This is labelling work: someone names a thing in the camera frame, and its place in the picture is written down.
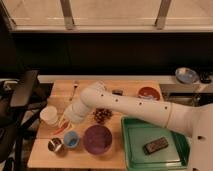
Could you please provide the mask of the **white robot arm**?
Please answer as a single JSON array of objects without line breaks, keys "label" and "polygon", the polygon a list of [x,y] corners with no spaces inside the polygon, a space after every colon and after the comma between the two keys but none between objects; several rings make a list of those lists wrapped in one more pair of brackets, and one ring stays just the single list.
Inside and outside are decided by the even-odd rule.
[{"label": "white robot arm", "polygon": [[108,92],[103,82],[95,82],[81,91],[64,115],[79,124],[93,108],[117,111],[191,137],[187,171],[213,171],[213,103],[193,107],[119,96]]}]

